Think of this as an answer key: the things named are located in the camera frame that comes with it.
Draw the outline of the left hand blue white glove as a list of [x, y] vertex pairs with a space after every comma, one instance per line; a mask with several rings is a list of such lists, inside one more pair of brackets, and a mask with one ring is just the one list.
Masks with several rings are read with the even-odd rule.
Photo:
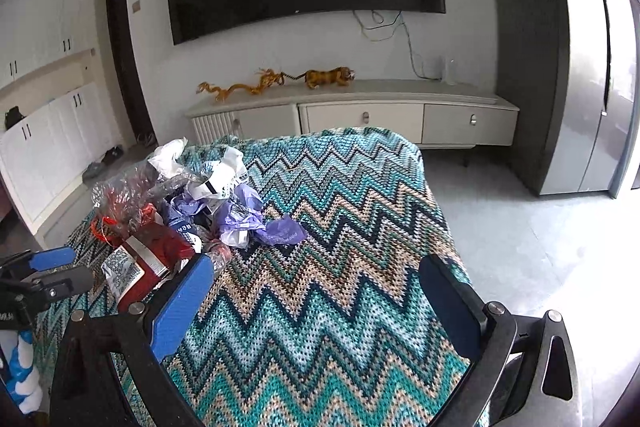
[[1, 375], [6, 377], [10, 398], [24, 415], [39, 410], [43, 391], [31, 331], [1, 332]]

